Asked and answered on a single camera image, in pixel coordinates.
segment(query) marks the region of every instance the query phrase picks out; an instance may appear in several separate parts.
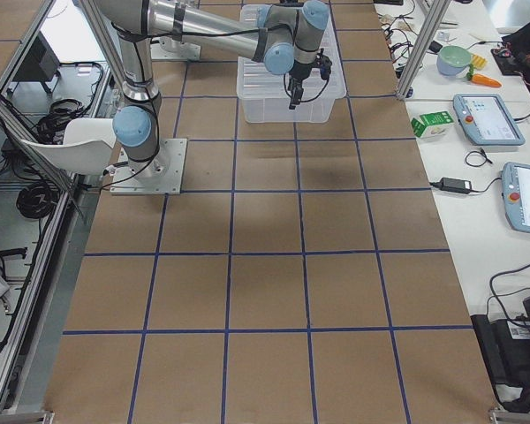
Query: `white plastic bin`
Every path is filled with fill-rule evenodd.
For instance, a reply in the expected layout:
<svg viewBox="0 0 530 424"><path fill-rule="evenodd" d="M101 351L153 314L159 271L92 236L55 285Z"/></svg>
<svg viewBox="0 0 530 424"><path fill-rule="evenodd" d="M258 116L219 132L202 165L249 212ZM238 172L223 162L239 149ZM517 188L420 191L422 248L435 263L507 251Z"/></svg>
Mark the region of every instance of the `white plastic bin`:
<svg viewBox="0 0 530 424"><path fill-rule="evenodd" d="M259 4L248 4L241 9L240 21L255 24ZM336 36L331 17L322 38L324 55L332 61L332 73L322 95L310 103L302 103L295 110L289 110L290 99L284 91L283 76L272 75L264 64L249 59L238 59L238 98L247 122L326 122L336 99L345 96L344 74L337 52ZM312 74L303 83L302 100L315 97L326 81L320 78L320 71Z"/></svg>

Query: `bowl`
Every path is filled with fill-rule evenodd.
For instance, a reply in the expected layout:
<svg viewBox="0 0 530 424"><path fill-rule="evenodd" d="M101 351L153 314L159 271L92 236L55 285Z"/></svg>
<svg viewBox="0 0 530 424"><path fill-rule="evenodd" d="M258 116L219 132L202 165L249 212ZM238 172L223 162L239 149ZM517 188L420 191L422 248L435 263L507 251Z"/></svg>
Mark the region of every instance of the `bowl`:
<svg viewBox="0 0 530 424"><path fill-rule="evenodd" d="M459 46L445 46L438 52L438 71L442 75L457 75L471 63L471 53Z"/></svg>

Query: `yellow object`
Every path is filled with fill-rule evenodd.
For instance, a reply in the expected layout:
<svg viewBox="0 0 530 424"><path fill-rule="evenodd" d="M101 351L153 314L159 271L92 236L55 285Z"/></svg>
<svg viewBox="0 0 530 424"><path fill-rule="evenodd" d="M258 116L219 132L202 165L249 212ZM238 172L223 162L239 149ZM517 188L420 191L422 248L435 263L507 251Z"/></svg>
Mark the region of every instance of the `yellow object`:
<svg viewBox="0 0 530 424"><path fill-rule="evenodd" d="M480 71L487 64L487 59L485 57L481 57L479 55L472 54L471 55L471 64L474 66L475 69Z"/></svg>

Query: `green box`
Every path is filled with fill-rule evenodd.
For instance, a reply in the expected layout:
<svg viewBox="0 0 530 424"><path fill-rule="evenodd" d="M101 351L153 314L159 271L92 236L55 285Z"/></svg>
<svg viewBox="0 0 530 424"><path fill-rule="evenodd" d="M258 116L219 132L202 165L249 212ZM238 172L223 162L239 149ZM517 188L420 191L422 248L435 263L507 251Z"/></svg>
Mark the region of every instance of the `green box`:
<svg viewBox="0 0 530 424"><path fill-rule="evenodd" d="M425 113L410 122L414 135L420 139L446 133L453 126L453 118L446 112Z"/></svg>

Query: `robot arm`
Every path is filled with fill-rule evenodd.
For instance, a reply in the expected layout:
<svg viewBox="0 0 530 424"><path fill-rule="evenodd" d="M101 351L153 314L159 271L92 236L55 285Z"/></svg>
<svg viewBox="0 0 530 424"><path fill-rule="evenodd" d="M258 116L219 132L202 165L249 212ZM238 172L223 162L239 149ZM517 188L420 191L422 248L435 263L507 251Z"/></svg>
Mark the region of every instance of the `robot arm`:
<svg viewBox="0 0 530 424"><path fill-rule="evenodd" d="M329 60L318 54L328 23L328 6L308 0L302 8L263 6L257 28L169 0L96 0L100 10L118 29L125 68L124 94L145 102L153 87L148 40L171 36L173 40L211 46L263 62L275 75L290 74L291 109L302 97L302 81L313 68L329 77Z"/></svg>

